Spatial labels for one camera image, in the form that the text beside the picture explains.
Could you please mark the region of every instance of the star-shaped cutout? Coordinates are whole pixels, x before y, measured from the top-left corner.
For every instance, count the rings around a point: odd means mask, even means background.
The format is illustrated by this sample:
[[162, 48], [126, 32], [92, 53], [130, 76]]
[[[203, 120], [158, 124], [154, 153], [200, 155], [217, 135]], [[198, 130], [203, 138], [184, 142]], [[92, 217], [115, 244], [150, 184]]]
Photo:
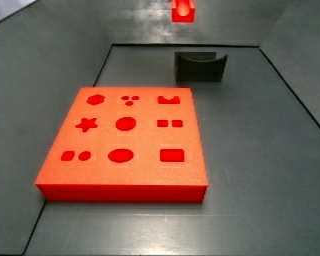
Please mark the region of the star-shaped cutout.
[[98, 124], [95, 124], [98, 118], [82, 118], [82, 123], [76, 125], [76, 128], [82, 128], [83, 132], [87, 132], [91, 128], [98, 128]]

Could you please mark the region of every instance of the gray enclosure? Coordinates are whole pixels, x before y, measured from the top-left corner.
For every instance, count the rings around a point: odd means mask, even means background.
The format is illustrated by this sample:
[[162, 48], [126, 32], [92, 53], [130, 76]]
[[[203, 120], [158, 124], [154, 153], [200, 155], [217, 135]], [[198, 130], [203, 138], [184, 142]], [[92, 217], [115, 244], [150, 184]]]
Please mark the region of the gray enclosure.
[[[40, 0], [0, 23], [0, 254], [320, 255], [320, 0], [196, 7], [174, 24], [166, 0]], [[34, 181], [79, 88], [179, 86], [183, 50], [230, 54], [223, 83], [190, 84], [205, 204], [43, 208]]]

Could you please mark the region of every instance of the gray floor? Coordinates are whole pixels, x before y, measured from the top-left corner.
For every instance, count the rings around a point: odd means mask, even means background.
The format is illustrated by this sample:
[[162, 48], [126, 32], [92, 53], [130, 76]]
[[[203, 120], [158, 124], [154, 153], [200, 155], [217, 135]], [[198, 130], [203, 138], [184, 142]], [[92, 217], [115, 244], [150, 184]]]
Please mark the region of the gray floor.
[[205, 203], [47, 203], [28, 254], [320, 255], [320, 130], [261, 51], [114, 47], [99, 84], [178, 86], [175, 51], [230, 54], [192, 84]]

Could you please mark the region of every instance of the red object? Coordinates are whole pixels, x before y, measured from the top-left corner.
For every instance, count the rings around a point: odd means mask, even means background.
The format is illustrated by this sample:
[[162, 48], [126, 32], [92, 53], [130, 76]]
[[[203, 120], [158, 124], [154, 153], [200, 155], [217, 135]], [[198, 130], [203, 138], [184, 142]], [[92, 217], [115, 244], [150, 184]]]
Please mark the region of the red object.
[[170, 99], [167, 99], [164, 96], [159, 96], [158, 103], [159, 104], [180, 104], [180, 98], [179, 96], [174, 96]]
[[183, 149], [162, 149], [160, 150], [162, 162], [184, 162], [184, 150]]
[[194, 0], [172, 0], [172, 22], [194, 22], [195, 12]]
[[[104, 102], [92, 105], [94, 95]], [[139, 96], [132, 106], [126, 95]], [[160, 104], [159, 96], [180, 104]], [[209, 179], [191, 89], [83, 88], [36, 185], [50, 201], [202, 202]]]

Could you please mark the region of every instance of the cutout hole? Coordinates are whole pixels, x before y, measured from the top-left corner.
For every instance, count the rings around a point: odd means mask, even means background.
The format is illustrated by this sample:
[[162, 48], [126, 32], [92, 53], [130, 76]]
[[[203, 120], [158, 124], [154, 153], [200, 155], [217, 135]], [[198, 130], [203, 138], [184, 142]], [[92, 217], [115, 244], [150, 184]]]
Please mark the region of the cutout hole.
[[183, 120], [172, 120], [174, 127], [183, 127]]
[[162, 149], [160, 150], [162, 162], [184, 162], [184, 150], [183, 149]]
[[175, 96], [172, 99], [167, 99], [164, 96], [158, 97], [159, 104], [180, 104], [179, 96]]
[[82, 123], [76, 125], [76, 128], [82, 128], [83, 132], [87, 132], [91, 128], [98, 128], [99, 125], [95, 123], [98, 118], [82, 118]]
[[64, 151], [62, 154], [62, 161], [71, 161], [75, 157], [75, 151]]
[[79, 155], [79, 159], [80, 159], [82, 161], [90, 160], [90, 159], [91, 159], [91, 152], [90, 152], [90, 151], [82, 152], [80, 155]]
[[99, 105], [104, 102], [106, 97], [102, 94], [92, 95], [88, 97], [87, 103], [91, 105]]
[[126, 148], [115, 149], [110, 153], [108, 158], [115, 163], [124, 163], [132, 160], [134, 152]]
[[168, 120], [158, 120], [158, 127], [168, 127]]
[[131, 131], [136, 126], [136, 120], [132, 117], [123, 117], [116, 121], [116, 128], [120, 131]]

